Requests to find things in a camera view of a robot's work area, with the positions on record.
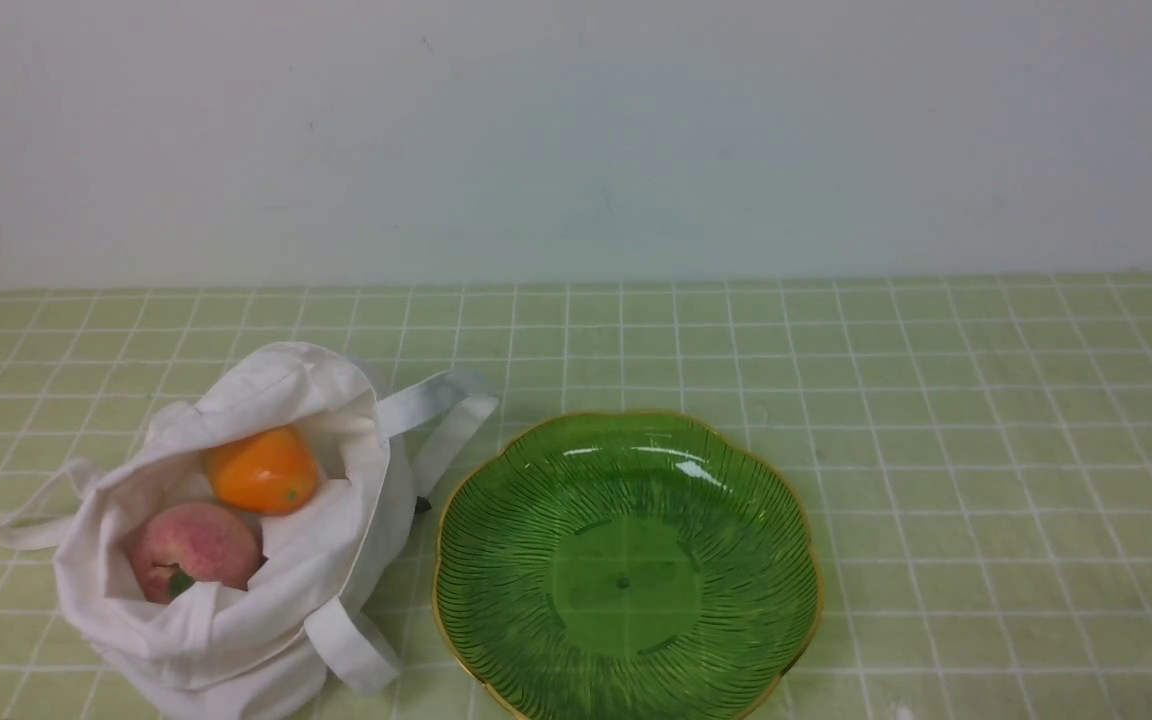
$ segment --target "bowl rim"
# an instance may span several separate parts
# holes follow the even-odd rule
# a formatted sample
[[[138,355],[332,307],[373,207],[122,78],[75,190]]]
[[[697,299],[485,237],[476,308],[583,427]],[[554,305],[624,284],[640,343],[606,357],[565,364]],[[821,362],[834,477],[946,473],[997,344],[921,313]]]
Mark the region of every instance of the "bowl rim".
[[[445,628],[444,626],[442,614],[440,614],[438,609],[438,578],[440,574],[439,571],[444,569],[444,523],[445,521],[447,521],[447,511],[452,507],[452,501],[456,500],[456,495],[460,495],[462,488],[464,488],[467,484],[470,483],[471,479],[476,478],[477,475],[483,473],[483,471],[486,468],[495,464],[495,462],[498,462],[500,458],[503,458],[503,456],[506,456],[509,450],[513,450],[513,447],[518,445],[518,441],[521,441],[522,438],[531,434],[536,430],[544,429],[545,425],[559,423],[560,420],[568,420],[571,418],[627,418],[627,416],[635,416],[635,415],[666,415],[669,416],[669,418],[689,420],[689,423],[694,423],[696,425],[699,425],[699,427],[702,429],[708,430],[710,433],[714,434],[718,439],[721,439],[721,441],[723,441],[733,450],[741,452],[741,454],[744,454],[751,457],[752,460],[760,462],[760,464],[771,470],[772,473],[775,475],[776,478],[780,479],[782,484],[785,484],[788,491],[790,491],[790,497],[794,497],[794,502],[797,505],[797,511],[799,511],[799,517],[803,520],[803,526],[806,532],[808,556],[810,560],[812,560],[812,575],[814,584],[817,584],[817,597],[814,598],[814,602],[817,602],[817,605],[814,606],[812,626],[810,626],[810,628],[808,629],[806,637],[803,641],[803,647],[799,647],[799,651],[797,651],[797,653],[795,653],[795,655],[791,657],[790,661],[788,661],[787,665],[782,667],[780,673],[778,673],[771,680],[771,682],[767,683],[767,688],[764,688],[763,692],[759,694],[759,696],[756,697],[755,700],[751,702],[749,706],[745,706],[744,710],[742,710],[738,715],[733,717],[732,720],[742,720],[745,719],[745,717],[752,715],[755,711],[763,705],[764,702],[767,702],[768,698],[771,698],[772,694],[776,691],[776,685],[781,683],[781,679],[785,679],[785,675],[788,673],[788,670],[790,670],[801,659],[803,659],[804,653],[808,651],[810,646],[812,646],[812,641],[814,639],[814,635],[817,634],[817,630],[820,629],[820,621],[823,621],[824,619],[824,577],[823,574],[820,573],[820,559],[817,556],[817,550],[814,550],[814,543],[812,541],[812,521],[810,521],[810,518],[808,517],[808,511],[805,509],[805,506],[803,505],[803,498],[799,497],[799,492],[797,492],[796,488],[794,488],[794,486],[790,484],[790,480],[788,480],[785,477],[785,473],[781,473],[781,470],[776,469],[776,465],[773,465],[772,462],[768,462],[763,456],[755,454],[755,452],[749,450],[749,448],[733,442],[729,437],[727,437],[725,433],[721,432],[721,430],[714,429],[713,425],[710,425],[706,420],[700,420],[699,418],[695,418],[695,416],[692,415],[682,414],[679,410],[650,410],[650,409],[589,410],[589,411],[579,411],[578,414],[554,415],[553,418],[539,420],[539,423],[536,423],[535,425],[531,425],[531,427],[522,430],[522,432],[515,434],[513,439],[509,439],[509,442],[503,444],[503,447],[500,448],[500,452],[498,452],[492,457],[488,457],[485,461],[483,461],[483,464],[479,464],[477,468],[475,468],[475,470],[471,471],[471,473],[465,475],[465,478],[462,478],[456,484],[456,488],[452,490],[452,493],[449,493],[449,495],[447,497],[447,501],[442,502],[442,509],[440,509],[438,515],[438,537],[435,538],[434,543],[434,578],[433,583],[431,583],[433,584],[433,588],[431,588],[431,593],[430,593],[430,605],[434,609],[434,626],[435,628],[438,628],[439,637],[444,638],[445,646],[447,646],[447,649],[452,652],[453,659],[456,660],[456,665],[460,665],[462,670],[465,670],[468,674],[470,674],[471,679],[477,680],[477,682],[479,682],[479,684],[482,684],[486,689],[486,692],[488,692],[490,696],[492,696],[494,700],[499,703],[500,707],[503,707],[503,710],[509,712],[509,715],[513,715],[513,719],[515,720],[529,720],[529,717],[522,714],[522,711],[513,706],[513,703],[508,702],[500,692],[498,692],[494,685],[490,683],[487,679],[485,679],[480,674],[477,674],[476,670],[472,669],[472,667],[470,667],[468,660],[465,660],[465,658],[461,654],[461,651],[456,647],[456,643],[453,643],[450,635],[447,634],[447,628]]]

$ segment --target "fruit leaf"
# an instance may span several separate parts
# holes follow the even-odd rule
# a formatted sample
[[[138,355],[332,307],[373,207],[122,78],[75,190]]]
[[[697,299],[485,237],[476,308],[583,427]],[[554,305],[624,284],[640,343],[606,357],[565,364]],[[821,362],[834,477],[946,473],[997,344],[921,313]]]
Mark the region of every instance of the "fruit leaf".
[[[195,579],[189,577],[188,573],[177,568],[177,570],[172,574],[172,577],[168,578],[168,594],[172,597],[172,600],[175,600],[175,598],[180,597],[180,593],[183,593],[191,588],[194,582]]]

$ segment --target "orange fruit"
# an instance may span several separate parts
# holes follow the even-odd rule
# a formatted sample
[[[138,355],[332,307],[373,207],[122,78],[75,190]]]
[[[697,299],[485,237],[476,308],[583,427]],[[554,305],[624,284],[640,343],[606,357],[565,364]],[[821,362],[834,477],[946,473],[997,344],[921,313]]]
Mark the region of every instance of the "orange fruit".
[[[291,425],[212,448],[206,465],[221,502],[260,515],[296,510],[319,487],[319,462]]]

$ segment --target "gold rim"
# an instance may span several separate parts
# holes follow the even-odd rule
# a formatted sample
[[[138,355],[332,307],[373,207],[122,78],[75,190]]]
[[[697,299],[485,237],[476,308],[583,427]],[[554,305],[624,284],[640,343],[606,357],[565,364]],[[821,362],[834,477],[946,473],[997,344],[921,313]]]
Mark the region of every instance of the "gold rim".
[[[483,464],[478,465],[471,473],[467,475],[465,478],[458,482],[456,484],[456,488],[452,491],[452,495],[447,497],[447,502],[444,502],[444,507],[442,509],[440,509],[438,515],[438,541],[434,543],[434,583],[433,583],[434,591],[433,596],[431,596],[430,598],[431,605],[433,605],[434,607],[434,626],[438,626],[438,634],[440,635],[440,637],[444,638],[445,646],[447,646],[447,649],[452,651],[452,657],[454,660],[456,660],[456,665],[460,665],[462,670],[465,670],[468,674],[470,674],[470,676],[472,676],[472,679],[477,680],[477,682],[479,682],[479,684],[482,684],[486,689],[486,691],[488,691],[490,696],[495,698],[495,702],[500,703],[500,707],[503,707],[503,710],[509,712],[509,715],[515,717],[515,720],[529,720],[529,717],[522,714],[522,712],[517,707],[513,706],[510,702],[508,702],[505,697],[500,696],[500,692],[497,691],[497,689],[492,685],[492,683],[490,683],[482,675],[475,673],[472,667],[468,665],[468,661],[461,654],[461,651],[456,649],[456,644],[452,642],[452,637],[448,637],[447,628],[444,628],[444,616],[442,614],[439,614],[438,611],[438,575],[439,570],[442,570],[444,568],[444,522],[447,521],[447,509],[448,507],[452,507],[452,501],[456,500],[456,495],[461,492],[462,488],[465,487],[465,485],[471,479],[476,477],[477,473],[480,473],[487,465],[492,465],[493,462],[502,458],[507,454],[507,452],[509,452],[513,448],[513,446],[517,445],[520,439],[524,438],[524,435],[531,432],[535,432],[535,430],[543,429],[545,427],[545,425],[548,425],[551,423],[558,423],[558,420],[566,420],[568,418],[621,418],[621,416],[626,415],[669,415],[673,416],[673,418],[681,418],[684,420],[689,420],[689,423],[695,423],[700,425],[700,427],[708,430],[710,433],[713,433],[719,439],[722,439],[722,441],[727,444],[728,447],[732,447],[733,450],[744,452],[746,456],[753,457],[753,460],[758,460],[759,462],[761,462],[765,465],[765,468],[771,470],[772,473],[775,475],[776,478],[780,478],[781,483],[783,483],[785,486],[790,490],[790,497],[794,497],[794,502],[797,503],[797,506],[799,507],[799,515],[803,516],[803,526],[806,529],[806,536],[808,536],[808,556],[812,559],[812,575],[814,577],[814,582],[817,582],[817,611],[814,612],[814,617],[812,619],[812,628],[808,629],[806,638],[804,639],[803,647],[799,650],[799,652],[797,652],[797,654],[790,659],[790,661],[785,666],[785,669],[780,670],[780,673],[776,674],[775,679],[772,679],[772,682],[767,684],[767,689],[764,689],[763,694],[756,697],[755,702],[751,702],[749,707],[745,707],[744,711],[741,711],[740,715],[735,715],[732,718],[732,720],[744,720],[745,717],[750,717],[751,714],[753,714],[753,712],[758,710],[758,707],[763,705],[764,702],[767,702],[768,697],[771,697],[772,694],[776,691],[776,685],[781,683],[781,679],[785,679],[785,675],[788,673],[788,670],[790,670],[790,668],[794,667],[797,664],[797,661],[803,657],[803,653],[805,653],[808,649],[812,646],[812,641],[814,639],[814,635],[817,634],[817,630],[820,629],[820,620],[824,619],[824,577],[820,575],[820,560],[818,559],[817,553],[814,553],[814,543],[812,543],[812,520],[808,517],[806,510],[804,509],[803,506],[803,498],[799,498],[799,492],[797,492],[796,488],[794,488],[794,486],[790,484],[790,480],[785,478],[785,473],[781,473],[781,471],[776,469],[776,465],[771,464],[771,462],[763,458],[763,456],[756,454],[756,452],[749,450],[748,448],[734,444],[730,438],[728,438],[722,432],[719,432],[719,430],[714,429],[713,425],[705,423],[705,420],[698,420],[696,418],[692,418],[691,415],[681,414],[677,410],[626,410],[622,411],[621,414],[608,414],[608,411],[586,411],[585,414],[556,415],[553,416],[553,418],[548,418],[547,420],[540,420],[540,423],[531,425],[530,429],[522,430],[521,433],[514,435],[509,442],[507,442],[502,448],[500,448],[500,452],[498,452],[492,457],[488,457],[488,460],[484,461]]]

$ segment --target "green bowl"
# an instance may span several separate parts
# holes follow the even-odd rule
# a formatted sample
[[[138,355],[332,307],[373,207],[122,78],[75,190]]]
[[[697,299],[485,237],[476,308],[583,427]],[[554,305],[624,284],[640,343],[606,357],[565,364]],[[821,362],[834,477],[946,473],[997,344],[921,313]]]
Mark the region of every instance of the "green bowl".
[[[748,715],[820,611],[794,491],[684,415],[547,420],[439,526],[439,632],[515,717]]]

